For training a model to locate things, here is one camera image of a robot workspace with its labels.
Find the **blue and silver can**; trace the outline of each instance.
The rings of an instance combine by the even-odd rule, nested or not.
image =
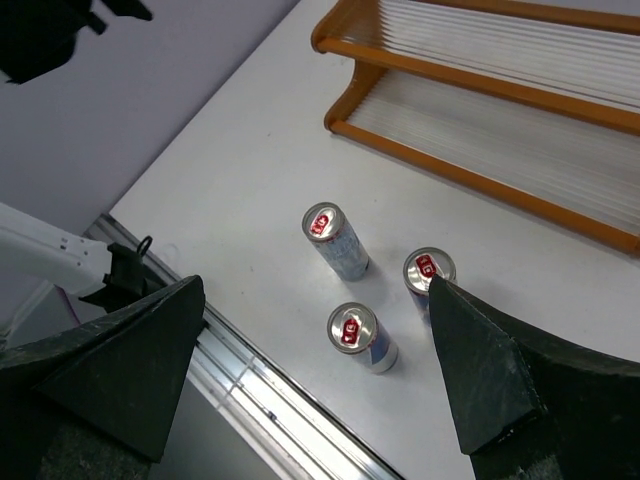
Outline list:
[[[327,334],[333,346],[373,373],[383,373],[398,359],[398,345],[370,308],[350,302],[329,316]]]
[[[358,280],[367,271],[369,255],[337,205],[325,202],[311,207],[302,218],[302,230],[343,280]]]
[[[429,285],[434,275],[456,281],[456,265],[439,248],[425,247],[413,252],[404,262],[404,283],[424,322],[431,326],[429,317]]]

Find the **brown wooden rail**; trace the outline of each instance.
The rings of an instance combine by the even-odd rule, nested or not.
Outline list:
[[[383,68],[356,62],[349,87],[325,116],[325,127],[335,134],[538,215],[613,248],[626,253],[640,254],[640,236],[637,234],[617,229],[350,124],[349,117],[353,111],[366,98],[385,72],[386,70]]]
[[[500,15],[532,18],[546,22],[597,28],[612,32],[640,35],[640,17],[614,15],[560,7],[549,7],[508,0],[419,0],[422,3],[447,5],[455,8],[481,10]],[[413,75],[448,83],[469,90],[493,95],[553,113],[594,123],[625,133],[640,135],[640,114],[615,107],[568,97],[535,87],[500,80],[383,50],[342,40],[349,26],[359,22],[367,28],[371,38],[380,36],[378,0],[339,0],[335,7],[314,29],[311,43],[321,53],[361,60],[382,68],[393,68]]]

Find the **can tab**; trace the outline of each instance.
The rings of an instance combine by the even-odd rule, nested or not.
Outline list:
[[[342,342],[347,345],[354,345],[358,340],[358,330],[360,330],[358,322],[353,318],[348,319],[342,327]]]
[[[322,235],[324,229],[329,224],[329,217],[327,215],[318,215],[311,224],[311,233],[314,235]]]
[[[416,258],[416,265],[424,277],[432,278],[436,274],[437,267],[431,255],[422,255]]]

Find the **white table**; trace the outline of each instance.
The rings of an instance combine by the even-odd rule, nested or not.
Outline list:
[[[409,479],[473,478],[430,331],[401,267],[438,246],[459,284],[568,340],[640,361],[640,268],[577,235],[332,137],[322,119],[352,62],[311,50],[332,0],[303,0],[111,212]],[[340,205],[375,264],[341,282],[300,222]],[[373,308],[401,359],[367,373],[326,338],[339,303]]]

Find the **wooden shelf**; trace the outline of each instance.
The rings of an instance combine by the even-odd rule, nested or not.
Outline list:
[[[640,18],[509,0],[340,0],[312,45],[640,135]]]
[[[640,137],[360,61],[325,125],[640,253]]]

